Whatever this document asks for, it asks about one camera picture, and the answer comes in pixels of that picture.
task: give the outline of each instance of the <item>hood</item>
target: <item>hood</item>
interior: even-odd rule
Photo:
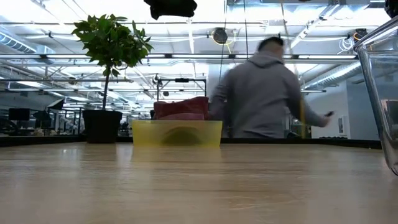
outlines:
[[[272,52],[261,52],[256,53],[253,57],[249,58],[249,62],[255,64],[258,67],[267,67],[269,65],[280,63],[284,64],[281,59],[279,59],[275,54]]]

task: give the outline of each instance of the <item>clear plastic container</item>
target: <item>clear plastic container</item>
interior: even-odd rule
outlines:
[[[359,55],[389,168],[398,175],[398,17],[361,39]]]
[[[219,147],[222,121],[132,121],[134,146]]]

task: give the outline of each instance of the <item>desk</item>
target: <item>desk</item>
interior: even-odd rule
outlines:
[[[398,222],[382,151],[317,145],[0,149],[0,223]]]

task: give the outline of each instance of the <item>red bag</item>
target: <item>red bag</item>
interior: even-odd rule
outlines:
[[[177,103],[158,101],[154,103],[155,118],[167,120],[208,119],[208,98],[198,96]]]

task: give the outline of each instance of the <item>yellow plastic bin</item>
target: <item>yellow plastic bin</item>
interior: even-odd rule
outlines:
[[[219,147],[222,121],[133,120],[135,146]]]

